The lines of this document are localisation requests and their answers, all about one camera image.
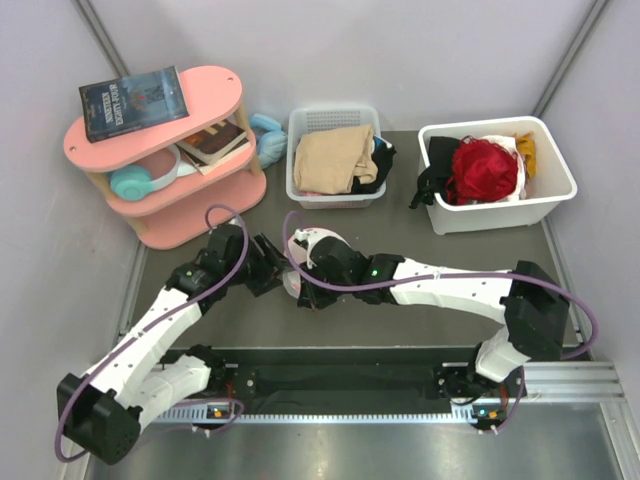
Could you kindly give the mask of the pink white mesh laundry bag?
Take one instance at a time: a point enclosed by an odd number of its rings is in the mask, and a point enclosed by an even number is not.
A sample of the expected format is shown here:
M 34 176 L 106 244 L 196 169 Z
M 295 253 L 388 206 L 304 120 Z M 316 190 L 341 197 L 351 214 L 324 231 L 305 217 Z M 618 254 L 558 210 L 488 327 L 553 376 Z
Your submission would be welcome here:
M 294 233 L 287 241 L 287 250 L 284 252 L 284 256 L 287 260 L 292 260 L 294 264 L 302 267 L 307 266 L 308 253 L 303 243 L 309 238 L 309 233 L 306 230 L 301 230 Z M 286 292 L 298 300 L 301 294 L 302 280 L 299 272 L 291 267 L 282 276 L 283 286 Z

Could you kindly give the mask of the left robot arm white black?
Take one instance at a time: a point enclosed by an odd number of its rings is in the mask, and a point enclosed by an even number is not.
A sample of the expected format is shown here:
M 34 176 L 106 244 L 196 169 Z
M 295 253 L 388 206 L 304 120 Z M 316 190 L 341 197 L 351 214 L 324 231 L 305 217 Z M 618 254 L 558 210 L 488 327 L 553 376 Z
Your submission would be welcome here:
M 243 285 L 259 297 L 281 286 L 286 264 L 264 235 L 250 237 L 242 225 L 215 228 L 207 246 L 172 271 L 147 313 L 109 354 L 83 375 L 67 374 L 59 382 L 56 438 L 114 465 L 165 411 L 199 392 L 220 394 L 227 374 L 205 347 L 191 348 L 162 372 L 155 367 L 230 287 Z

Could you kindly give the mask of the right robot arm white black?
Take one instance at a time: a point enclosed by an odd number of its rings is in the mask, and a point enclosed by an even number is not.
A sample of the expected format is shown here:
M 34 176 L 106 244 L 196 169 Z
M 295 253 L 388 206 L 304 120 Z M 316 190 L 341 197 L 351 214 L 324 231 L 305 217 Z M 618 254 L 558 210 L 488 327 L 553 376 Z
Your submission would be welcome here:
M 339 235 L 321 229 L 299 232 L 287 246 L 299 266 L 301 307 L 322 309 L 349 293 L 370 305 L 426 305 L 467 312 L 499 324 L 479 343 L 466 369 L 444 374 L 444 394 L 492 394 L 529 361 L 558 361 L 563 354 L 569 302 L 536 263 L 477 272 L 421 264 L 394 254 L 365 256 Z

